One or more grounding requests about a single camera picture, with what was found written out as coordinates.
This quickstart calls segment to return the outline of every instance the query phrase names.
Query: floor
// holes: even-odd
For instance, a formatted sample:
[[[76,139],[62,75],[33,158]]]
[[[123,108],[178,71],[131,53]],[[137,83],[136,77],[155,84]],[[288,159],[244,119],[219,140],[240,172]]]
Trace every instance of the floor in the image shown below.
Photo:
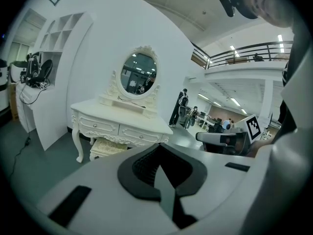
[[[172,130],[174,133],[169,142],[193,149],[202,145],[195,139],[196,126],[186,131],[177,125]],[[47,151],[43,150],[36,130],[30,133],[30,137],[29,146],[17,158],[11,187],[19,197],[35,205],[54,185],[89,162],[91,145],[81,139],[84,160],[80,164],[76,161],[78,153],[70,133],[62,136]],[[19,121],[10,121],[0,127],[0,165],[7,177],[26,138],[27,133]]]

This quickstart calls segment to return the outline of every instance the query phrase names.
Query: fluorescent light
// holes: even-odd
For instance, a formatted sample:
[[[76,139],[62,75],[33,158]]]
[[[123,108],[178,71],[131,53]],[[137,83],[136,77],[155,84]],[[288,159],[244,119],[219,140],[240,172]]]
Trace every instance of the fluorescent light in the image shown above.
[[[233,100],[233,102],[234,102],[235,104],[237,104],[237,106],[240,106],[240,104],[237,102],[237,100],[236,100],[236,99],[231,98],[231,100]]]
[[[204,96],[204,95],[198,94],[198,96],[203,97],[203,98],[206,99],[206,100],[209,100],[209,99],[208,99],[206,96]]]
[[[221,106],[221,105],[220,105],[220,104],[218,104],[217,102],[213,102],[213,103],[217,104],[218,106]]]

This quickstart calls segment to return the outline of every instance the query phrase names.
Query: person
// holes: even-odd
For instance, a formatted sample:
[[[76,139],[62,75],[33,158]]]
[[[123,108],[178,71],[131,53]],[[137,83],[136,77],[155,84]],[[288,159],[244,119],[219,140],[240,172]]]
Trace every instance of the person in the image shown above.
[[[200,112],[198,112],[198,107],[195,106],[194,109],[190,110],[190,112],[187,114],[187,119],[186,119],[186,122],[185,122],[185,129],[188,129],[190,124],[191,124],[191,121],[196,121],[197,117],[200,115]]]
[[[287,69],[283,71],[286,83],[291,79],[297,70],[300,62],[306,54],[312,37],[304,20],[298,14],[296,7],[289,0],[231,0],[231,4],[236,7],[240,14],[248,19],[262,18],[269,24],[276,27],[290,27],[294,33],[293,45]],[[299,7],[307,7],[305,4],[297,2]],[[295,130],[296,125],[288,107],[283,102],[281,106],[282,126],[274,139],[266,141],[255,141],[250,149],[250,156],[254,157],[264,145],[275,143],[281,136]]]
[[[144,94],[145,92],[147,92],[153,86],[156,80],[156,76],[156,72],[151,73],[149,78],[143,83],[143,85],[138,88],[137,94]]]
[[[227,126],[230,124],[230,121],[231,121],[231,118],[228,119],[228,120],[226,119],[226,120],[223,122],[222,127],[223,127],[224,130],[227,129]]]
[[[183,89],[179,93],[179,96],[177,98],[177,101],[176,101],[176,104],[175,104],[175,107],[174,107],[174,110],[173,110],[173,113],[172,113],[172,116],[171,116],[171,119],[170,119],[170,123],[169,123],[170,127],[175,127],[175,125],[177,124],[177,121],[178,121],[178,118],[179,118],[179,107],[180,107],[179,101],[182,99],[183,96],[188,98],[187,89],[186,88]]]

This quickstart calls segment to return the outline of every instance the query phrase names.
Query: white curved wall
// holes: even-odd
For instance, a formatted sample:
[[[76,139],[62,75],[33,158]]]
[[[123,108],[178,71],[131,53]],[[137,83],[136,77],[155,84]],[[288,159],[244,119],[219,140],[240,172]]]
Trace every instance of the white curved wall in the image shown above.
[[[89,12],[94,23],[71,68],[67,125],[72,127],[70,105],[102,93],[112,71],[120,71],[127,55],[139,46],[151,46],[158,56],[161,75],[158,110],[168,121],[190,66],[193,46],[189,40],[166,16],[143,0],[61,0],[54,16],[82,11]]]

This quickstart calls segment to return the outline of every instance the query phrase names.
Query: white vanity table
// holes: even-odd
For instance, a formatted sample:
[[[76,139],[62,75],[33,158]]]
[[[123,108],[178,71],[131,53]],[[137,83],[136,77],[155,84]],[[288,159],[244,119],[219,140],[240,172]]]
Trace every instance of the white vanity table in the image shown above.
[[[153,63],[147,64],[147,60],[141,60],[147,59],[147,57],[152,59],[154,65]],[[122,64],[121,71],[127,73],[128,70],[130,72],[127,83],[123,81],[124,84],[122,84],[120,71],[113,71],[109,88],[104,94],[96,99],[71,105],[73,110],[72,137],[79,154],[76,160],[80,163],[84,154],[79,133],[91,138],[91,144],[94,143],[94,138],[102,137],[114,143],[127,144],[130,147],[167,142],[169,136],[173,134],[167,123],[157,115],[157,92],[160,77],[157,56],[150,47],[140,47],[135,49],[126,60]],[[135,66],[139,66],[140,61],[148,70],[146,73],[136,69]],[[156,69],[158,76],[155,72],[156,78],[152,78],[155,81],[148,91],[136,94],[129,93],[124,89],[126,87],[129,88],[129,91],[138,92],[142,82],[132,80],[131,76],[135,74],[135,77],[138,78],[142,74],[149,81],[152,74],[150,70]],[[136,88],[129,86],[135,84],[137,85]]]

